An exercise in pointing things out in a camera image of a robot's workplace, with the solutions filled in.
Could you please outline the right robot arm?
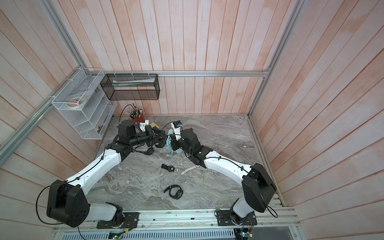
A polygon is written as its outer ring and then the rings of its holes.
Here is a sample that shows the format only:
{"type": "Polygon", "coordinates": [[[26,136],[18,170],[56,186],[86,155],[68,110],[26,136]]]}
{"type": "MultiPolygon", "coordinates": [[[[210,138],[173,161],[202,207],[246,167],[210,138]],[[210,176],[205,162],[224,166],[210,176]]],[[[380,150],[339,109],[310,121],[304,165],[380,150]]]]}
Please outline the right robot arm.
{"type": "Polygon", "coordinates": [[[263,165],[247,165],[224,157],[200,143],[193,129],[174,128],[170,132],[171,147],[181,149],[197,167],[216,171],[234,180],[243,189],[244,196],[233,204],[231,214],[244,219],[251,212],[263,213],[269,210],[269,203],[277,187],[263,165]]]}

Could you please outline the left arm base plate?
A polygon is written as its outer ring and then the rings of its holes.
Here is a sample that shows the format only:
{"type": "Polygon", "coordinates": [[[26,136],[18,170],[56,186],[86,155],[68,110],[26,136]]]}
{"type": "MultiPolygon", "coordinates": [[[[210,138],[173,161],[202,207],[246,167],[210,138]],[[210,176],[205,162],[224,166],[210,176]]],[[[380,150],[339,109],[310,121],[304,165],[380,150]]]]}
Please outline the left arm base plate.
{"type": "Polygon", "coordinates": [[[110,221],[98,221],[97,229],[134,229],[137,227],[139,212],[122,212],[110,221]]]}

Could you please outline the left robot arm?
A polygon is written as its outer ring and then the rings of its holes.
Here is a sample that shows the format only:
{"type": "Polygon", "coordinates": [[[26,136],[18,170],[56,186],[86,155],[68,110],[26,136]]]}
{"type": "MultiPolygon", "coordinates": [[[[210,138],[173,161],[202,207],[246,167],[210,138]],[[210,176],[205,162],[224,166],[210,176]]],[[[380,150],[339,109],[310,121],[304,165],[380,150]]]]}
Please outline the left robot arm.
{"type": "Polygon", "coordinates": [[[167,138],[166,132],[157,127],[136,124],[133,120],[122,121],[113,142],[99,157],[65,181],[57,180],[50,185],[47,216],[73,228],[90,221],[103,221],[112,228],[120,228],[125,217],[122,207],[112,203],[90,204],[87,194],[109,170],[133,153],[135,147],[146,145],[152,153],[153,147],[164,147],[167,138]]]}

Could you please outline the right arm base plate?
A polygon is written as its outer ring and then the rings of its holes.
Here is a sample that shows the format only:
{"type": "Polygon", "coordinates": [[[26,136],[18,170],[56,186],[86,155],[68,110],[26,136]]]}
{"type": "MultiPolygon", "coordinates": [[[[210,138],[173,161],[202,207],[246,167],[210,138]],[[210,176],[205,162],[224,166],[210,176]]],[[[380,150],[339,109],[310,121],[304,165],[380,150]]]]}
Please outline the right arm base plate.
{"type": "Polygon", "coordinates": [[[219,226],[256,226],[258,224],[255,213],[251,212],[246,217],[241,218],[232,210],[216,209],[214,215],[219,226]]]}

